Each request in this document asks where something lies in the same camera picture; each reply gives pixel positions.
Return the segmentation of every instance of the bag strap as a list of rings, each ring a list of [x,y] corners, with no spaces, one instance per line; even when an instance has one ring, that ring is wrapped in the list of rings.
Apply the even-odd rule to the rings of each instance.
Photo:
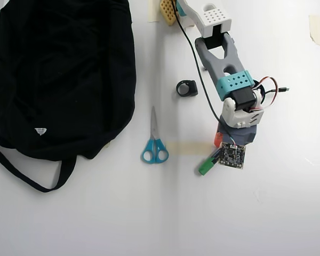
[[[29,177],[22,174],[18,169],[16,169],[10,161],[0,152],[0,163],[9,170],[14,176],[18,177],[22,181],[26,182],[30,186],[34,187],[35,189],[39,190],[40,192],[47,193],[54,190],[61,188],[69,179],[70,175],[72,174],[75,165],[76,165],[77,157],[73,157],[67,160],[62,161],[59,179],[57,185],[54,188],[48,189],[44,188],[43,186],[39,185],[35,181],[31,180]]]

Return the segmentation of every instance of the beige tape strip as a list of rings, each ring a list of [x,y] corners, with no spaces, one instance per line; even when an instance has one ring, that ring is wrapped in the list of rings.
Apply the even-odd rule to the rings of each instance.
[[[160,21],[160,2],[161,0],[148,0],[148,22]]]
[[[168,141],[166,148],[170,155],[208,156],[215,150],[213,143]]]
[[[317,45],[320,45],[320,16],[318,15],[309,16],[309,30],[310,30],[310,38]]]

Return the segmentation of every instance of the circuit board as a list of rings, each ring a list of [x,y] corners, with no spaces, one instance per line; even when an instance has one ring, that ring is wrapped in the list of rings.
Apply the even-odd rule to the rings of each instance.
[[[243,169],[245,146],[236,146],[223,142],[220,145],[219,164]]]

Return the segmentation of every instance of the blue scissors handle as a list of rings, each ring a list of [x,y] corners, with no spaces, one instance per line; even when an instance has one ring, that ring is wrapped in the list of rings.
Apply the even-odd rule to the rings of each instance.
[[[145,159],[145,153],[150,153],[150,160]],[[154,140],[150,139],[147,143],[145,150],[142,152],[142,160],[147,164],[155,163],[155,154],[154,154]]]
[[[170,154],[167,151],[167,149],[165,148],[164,144],[162,143],[161,139],[158,139],[155,141],[155,146],[156,146],[156,163],[161,164],[163,162],[166,162],[167,159],[169,158]],[[160,159],[159,158],[159,154],[160,152],[163,152],[165,154],[164,159]]]
[[[149,152],[151,154],[150,160],[147,160],[145,158],[145,153]],[[159,153],[163,152],[165,154],[164,159],[160,159],[159,157]],[[145,150],[142,152],[142,160],[147,163],[147,164],[161,164],[164,163],[168,160],[170,154],[167,151],[167,149],[165,148],[164,144],[162,143],[162,141],[160,139],[158,140],[153,140],[150,139],[147,143],[147,146],[145,148]]]

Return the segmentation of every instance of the teal bracket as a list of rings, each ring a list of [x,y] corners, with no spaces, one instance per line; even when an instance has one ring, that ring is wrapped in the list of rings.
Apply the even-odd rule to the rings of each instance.
[[[179,12],[179,15],[182,16],[182,17],[185,17],[186,16],[186,13],[183,11],[183,9],[181,8],[180,4],[179,4],[179,1],[177,1],[177,9],[178,9],[178,12]]]
[[[250,73],[246,71],[223,77],[218,80],[216,89],[222,101],[224,101],[232,91],[236,91],[255,84]]]

